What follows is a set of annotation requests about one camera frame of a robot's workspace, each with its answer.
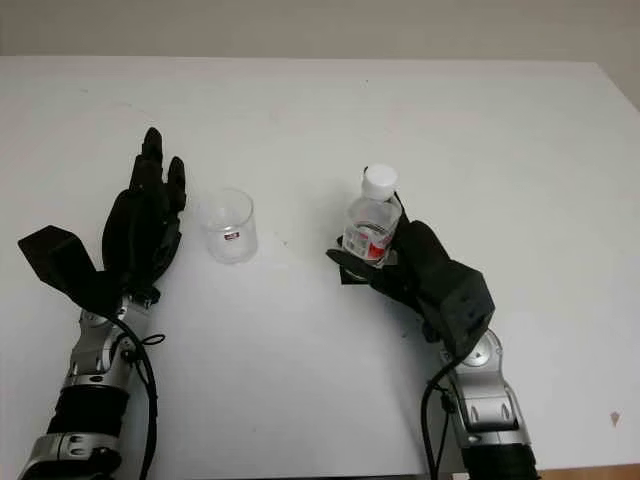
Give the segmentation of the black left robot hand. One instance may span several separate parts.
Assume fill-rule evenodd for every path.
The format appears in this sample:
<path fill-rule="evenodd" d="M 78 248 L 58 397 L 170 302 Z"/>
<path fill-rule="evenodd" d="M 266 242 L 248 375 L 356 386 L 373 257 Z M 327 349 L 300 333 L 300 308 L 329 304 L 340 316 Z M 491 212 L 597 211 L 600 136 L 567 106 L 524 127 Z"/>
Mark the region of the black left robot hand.
<path fill-rule="evenodd" d="M 155 303 L 155 282 L 172 263 L 181 240 L 179 214 L 186 206 L 186 174 L 175 156 L 163 172 L 159 130 L 147 130 L 129 185 L 121 191 L 102 235 L 104 270 L 140 301 Z"/>

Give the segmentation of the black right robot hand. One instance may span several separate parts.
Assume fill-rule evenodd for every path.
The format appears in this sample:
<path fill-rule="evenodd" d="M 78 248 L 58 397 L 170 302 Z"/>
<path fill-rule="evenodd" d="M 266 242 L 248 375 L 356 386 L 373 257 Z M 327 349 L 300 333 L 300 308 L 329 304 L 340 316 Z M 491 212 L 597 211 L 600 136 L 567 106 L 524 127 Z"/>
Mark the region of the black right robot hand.
<path fill-rule="evenodd" d="M 391 197 L 391 204 L 400 208 L 400 216 L 384 263 L 374 266 L 347 252 L 342 236 L 326 255 L 338 265 L 343 284 L 368 285 L 409 307 L 421 318 L 426 341 L 436 343 L 442 339 L 441 332 L 420 305 L 420 290 L 428 271 L 443 266 L 450 257 L 431 228 L 426 229 L 426 237 L 418 235 L 424 224 L 408 218 L 397 194 Z"/>

